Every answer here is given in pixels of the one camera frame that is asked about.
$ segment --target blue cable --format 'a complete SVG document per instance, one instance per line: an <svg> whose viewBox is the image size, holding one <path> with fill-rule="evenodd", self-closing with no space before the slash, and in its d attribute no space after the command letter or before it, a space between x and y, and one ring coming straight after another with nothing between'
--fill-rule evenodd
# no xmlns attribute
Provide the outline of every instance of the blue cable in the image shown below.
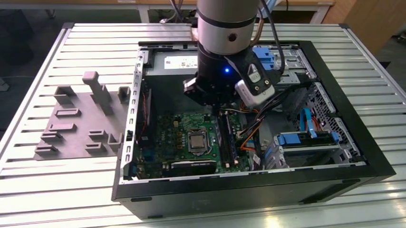
<svg viewBox="0 0 406 228"><path fill-rule="evenodd" d="M317 138L319 135L317 135L316 127L313 125L312 112L309 108L304 108L301 111L301 132L307 131L305 117L307 117L307 124L312 138Z"/></svg>

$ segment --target green circuit board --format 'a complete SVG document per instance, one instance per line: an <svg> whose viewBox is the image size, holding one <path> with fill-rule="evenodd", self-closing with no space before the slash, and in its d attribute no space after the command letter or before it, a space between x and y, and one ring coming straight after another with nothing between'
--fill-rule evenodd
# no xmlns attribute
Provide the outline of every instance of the green circuit board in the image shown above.
<svg viewBox="0 0 406 228"><path fill-rule="evenodd" d="M238 115L230 115L233 131L242 130ZM161 178L162 168L166 163L190 160L217 161L217 173L240 172L249 170L248 156L240 156L238 165L229 168L222 166L220 144L216 130L216 119L210 114L176 114L158 116L157 126L157 144L152 152L144 153L152 155L150 162L144 163L146 170L145 178ZM190 152L189 132L194 130L208 132L209 152L197 156Z"/></svg>

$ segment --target aluminum table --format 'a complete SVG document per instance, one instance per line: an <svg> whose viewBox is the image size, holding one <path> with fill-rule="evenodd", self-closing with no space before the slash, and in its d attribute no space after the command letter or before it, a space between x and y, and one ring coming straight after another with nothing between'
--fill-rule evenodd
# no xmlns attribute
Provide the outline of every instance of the aluminum table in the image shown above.
<svg viewBox="0 0 406 228"><path fill-rule="evenodd" d="M192 40L186 24L75 24L62 30L0 142L0 226L383 227L406 226L406 95L351 29L278 24L282 40L312 40L397 175L327 203L141 221L112 202L116 157L35 161L57 86L90 92L97 70L110 91L130 85L138 42ZM262 40L272 40L270 27Z"/></svg>

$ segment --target power supply label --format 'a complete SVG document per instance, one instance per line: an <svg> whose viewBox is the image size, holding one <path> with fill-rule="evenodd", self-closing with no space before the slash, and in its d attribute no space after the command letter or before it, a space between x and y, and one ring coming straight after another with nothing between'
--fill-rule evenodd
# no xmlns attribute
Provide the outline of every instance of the power supply label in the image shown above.
<svg viewBox="0 0 406 228"><path fill-rule="evenodd" d="M168 56L165 58L165 69L198 68L198 56Z"/></svg>

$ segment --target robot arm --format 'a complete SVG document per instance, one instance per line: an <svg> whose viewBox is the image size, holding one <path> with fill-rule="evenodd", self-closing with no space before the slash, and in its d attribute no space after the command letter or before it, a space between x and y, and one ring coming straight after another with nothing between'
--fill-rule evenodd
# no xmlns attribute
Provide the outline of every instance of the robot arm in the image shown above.
<svg viewBox="0 0 406 228"><path fill-rule="evenodd" d="M200 66L185 94L214 108L241 97L249 106L276 93L281 72L266 71L250 43L260 0L200 0Z"/></svg>

